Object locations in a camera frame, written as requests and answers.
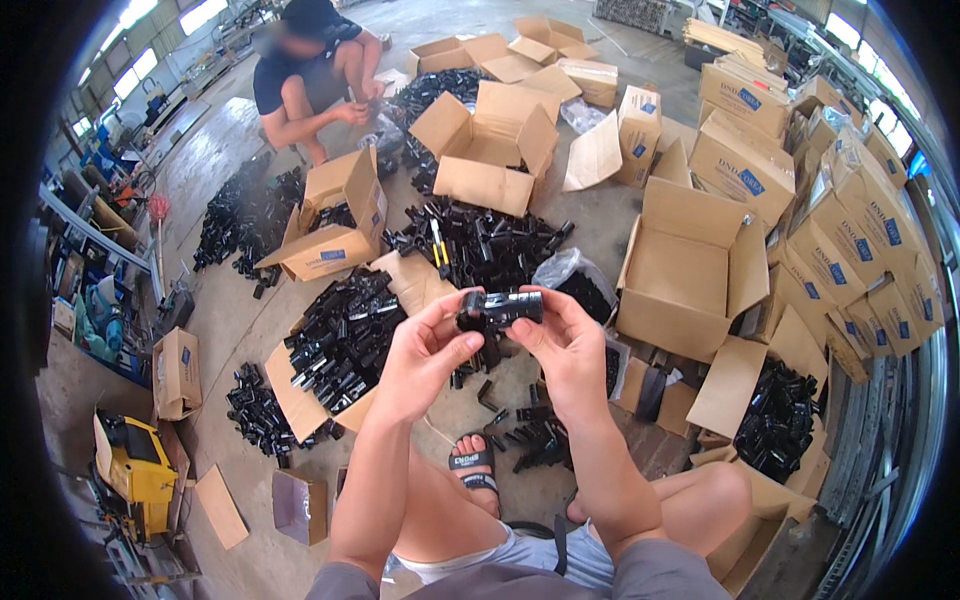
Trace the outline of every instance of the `sandal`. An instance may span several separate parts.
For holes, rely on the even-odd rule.
[[[474,467],[490,467],[491,472],[489,473],[471,473],[470,475],[461,477],[460,481],[464,482],[464,486],[468,490],[476,490],[478,488],[493,490],[496,492],[497,497],[499,497],[500,490],[496,488],[496,481],[493,479],[496,473],[496,463],[493,459],[493,443],[490,436],[480,431],[470,431],[460,436],[458,440],[462,440],[466,436],[480,436],[486,443],[486,448],[480,452],[474,452],[473,454],[466,454],[464,456],[454,456],[451,450],[450,456],[447,458],[447,466],[450,467],[452,471]]]

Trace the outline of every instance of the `shorts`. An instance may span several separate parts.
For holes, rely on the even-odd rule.
[[[552,571],[557,566],[557,545],[553,540],[542,540],[518,535],[506,523],[507,540],[491,550],[468,554],[442,563],[413,563],[391,555],[387,567],[402,565],[417,573],[423,584],[429,585],[470,566],[488,563],[519,564]],[[566,534],[566,574],[574,584],[600,591],[609,597],[613,588],[613,561],[589,531],[589,521]]]

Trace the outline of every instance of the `blue logo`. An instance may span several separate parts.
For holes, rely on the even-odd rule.
[[[755,95],[753,95],[752,93],[750,93],[749,91],[747,91],[747,88],[746,88],[746,87],[741,88],[741,89],[740,89],[740,93],[738,93],[737,96],[739,96],[739,97],[740,97],[740,100],[742,100],[743,103],[744,103],[745,105],[747,105],[748,107],[750,107],[752,110],[757,110],[758,108],[760,108],[761,106],[763,106],[763,103],[761,103],[761,102],[756,98]]]
[[[840,263],[830,263],[830,274],[833,276],[833,282],[837,285],[847,285],[847,278],[843,275],[843,269],[840,268]]]
[[[747,186],[747,189],[754,196],[759,196],[763,192],[767,191],[767,189],[763,187],[758,180],[756,180],[756,177],[754,177],[754,174],[750,172],[750,169],[744,169],[743,171],[740,171],[738,177],[741,181],[743,181],[743,184]]]
[[[819,300],[820,294],[817,293],[817,286],[809,281],[804,282],[804,287],[806,288],[806,294],[810,296],[811,300]]]
[[[860,260],[863,262],[870,262],[874,259],[874,255],[870,252],[870,245],[867,244],[867,240],[857,239],[853,240],[856,244],[856,251],[860,254]]]
[[[343,260],[347,258],[347,251],[343,250],[329,250],[326,252],[320,252],[321,260]]]
[[[883,222],[883,227],[887,230],[887,237],[890,238],[891,246],[899,246],[903,243],[903,240],[900,239],[900,230],[897,229],[896,219],[887,219]]]

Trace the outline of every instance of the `person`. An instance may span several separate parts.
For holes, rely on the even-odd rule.
[[[317,132],[334,121],[364,125],[368,102],[383,97],[373,78],[380,40],[343,18],[330,0],[291,0],[274,27],[254,36],[260,60],[253,70],[253,98],[267,139],[275,148],[301,143],[314,166],[327,159]],[[355,102],[331,108],[348,99]]]
[[[518,319],[506,334],[543,368],[579,489],[567,516],[585,523],[565,537],[564,575],[554,572],[558,543],[519,536],[499,520],[484,436],[457,441],[454,471],[410,445],[413,423],[483,345],[481,334],[454,323],[462,290],[396,329],[308,600],[379,597],[391,553],[426,584],[408,596],[419,600],[730,597],[704,557],[750,513],[747,476],[722,463],[646,481],[608,410],[602,329],[570,296],[521,290],[542,292],[542,324]]]

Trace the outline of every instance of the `machine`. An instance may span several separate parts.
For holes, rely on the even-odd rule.
[[[167,531],[167,511],[177,481],[156,429],[97,409],[93,435],[92,489],[102,519],[112,531],[105,543],[120,536],[149,543],[151,536]]]

